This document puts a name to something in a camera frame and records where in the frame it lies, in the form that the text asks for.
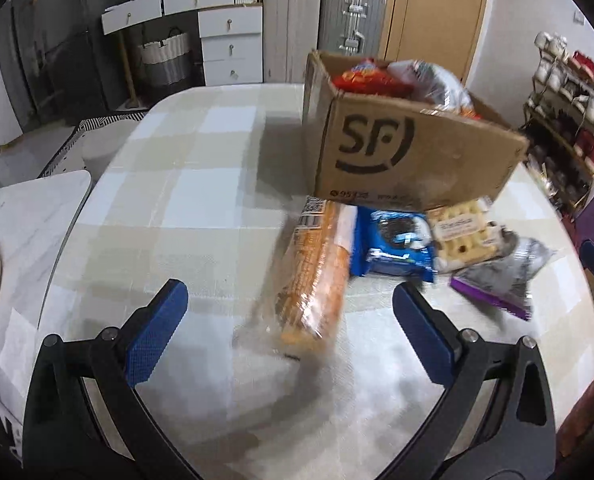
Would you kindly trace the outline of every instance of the biscuit package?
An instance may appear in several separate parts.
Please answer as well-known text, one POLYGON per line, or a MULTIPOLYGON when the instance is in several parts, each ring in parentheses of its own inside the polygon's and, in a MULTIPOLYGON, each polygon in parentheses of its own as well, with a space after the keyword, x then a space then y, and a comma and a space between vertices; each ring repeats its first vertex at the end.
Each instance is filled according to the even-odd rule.
POLYGON ((353 276, 376 272, 433 282, 433 256, 424 215, 358 208, 350 263, 353 276))
POLYGON ((281 350, 300 357, 334 341, 348 281, 356 207, 308 197, 282 266, 276 297, 281 350))
POLYGON ((488 220, 490 203, 480 198, 427 213, 437 272, 451 272, 497 256, 502 230, 488 220))
POLYGON ((523 320, 532 315, 528 282, 554 254, 534 238, 504 232, 505 249, 500 258, 456 272, 450 286, 456 291, 485 301, 523 320))

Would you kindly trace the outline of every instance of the blue snack package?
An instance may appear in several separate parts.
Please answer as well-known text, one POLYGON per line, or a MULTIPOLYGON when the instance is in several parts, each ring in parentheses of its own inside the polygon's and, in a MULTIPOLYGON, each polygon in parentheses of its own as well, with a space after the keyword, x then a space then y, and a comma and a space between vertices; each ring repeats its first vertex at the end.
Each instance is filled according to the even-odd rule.
POLYGON ((434 248, 426 216, 359 207, 350 273, 417 276, 434 281, 434 248))

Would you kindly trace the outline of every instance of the bread loaf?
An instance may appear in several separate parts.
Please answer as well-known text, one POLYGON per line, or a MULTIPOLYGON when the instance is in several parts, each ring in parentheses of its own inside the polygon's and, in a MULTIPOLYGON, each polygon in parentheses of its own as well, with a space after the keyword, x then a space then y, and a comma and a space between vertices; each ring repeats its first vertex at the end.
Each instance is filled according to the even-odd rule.
POLYGON ((355 217, 353 206, 306 201, 285 256, 291 277, 276 302, 282 343, 295 354, 320 351, 336 335, 355 217))

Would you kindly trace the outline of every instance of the packaged bread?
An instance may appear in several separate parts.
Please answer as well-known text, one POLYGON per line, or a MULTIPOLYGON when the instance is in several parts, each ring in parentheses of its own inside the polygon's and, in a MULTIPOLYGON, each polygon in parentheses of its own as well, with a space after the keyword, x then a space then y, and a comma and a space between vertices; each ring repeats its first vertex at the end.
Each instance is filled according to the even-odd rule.
POLYGON ((290 277, 276 298, 283 350, 322 351, 336 336, 348 281, 356 208, 308 197, 283 266, 290 277))
POLYGON ((489 210, 490 202, 480 198, 427 213, 437 272, 451 272, 497 256, 502 230, 488 220, 489 210))

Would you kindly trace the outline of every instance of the cardboard box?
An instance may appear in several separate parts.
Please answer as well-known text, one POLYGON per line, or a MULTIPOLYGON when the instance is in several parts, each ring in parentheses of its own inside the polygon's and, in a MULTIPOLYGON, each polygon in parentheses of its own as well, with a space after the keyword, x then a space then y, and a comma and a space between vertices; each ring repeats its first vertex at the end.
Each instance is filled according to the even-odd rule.
POLYGON ((525 137, 474 96, 485 120, 338 90, 331 77, 362 59, 325 52, 308 56, 302 122, 312 193, 416 211, 481 196, 494 200, 525 156, 525 137))

